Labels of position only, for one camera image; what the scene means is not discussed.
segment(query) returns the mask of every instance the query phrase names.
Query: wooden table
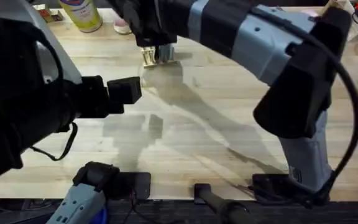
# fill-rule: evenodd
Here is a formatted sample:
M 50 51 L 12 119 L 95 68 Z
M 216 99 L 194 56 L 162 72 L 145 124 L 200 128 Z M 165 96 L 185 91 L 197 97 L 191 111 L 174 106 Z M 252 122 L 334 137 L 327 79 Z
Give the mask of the wooden table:
M 151 198 L 163 199 L 189 199 L 193 184 L 200 182 L 210 183 L 224 198 L 253 199 L 246 189 L 252 174 L 288 171 L 278 139 L 252 117 L 266 85 L 235 62 L 187 39 L 175 45 L 180 63 L 145 70 L 134 36 L 114 32 L 112 10 L 100 12 L 104 24 L 90 34 L 80 32 L 67 16 L 50 28 L 83 75 L 101 75 L 105 81 L 140 76 L 143 97 L 126 106 L 124 115 L 76 120 L 78 136 L 60 162 L 26 151 L 24 168 L 0 177 L 0 198 L 62 198 L 88 161 L 150 172 Z M 358 39 L 347 44 L 342 61 L 358 87 Z M 333 167 L 351 131 L 351 105 L 337 79 L 327 126 Z M 53 134 L 37 145 L 58 155 L 67 137 Z M 358 201 L 358 148 L 331 198 Z

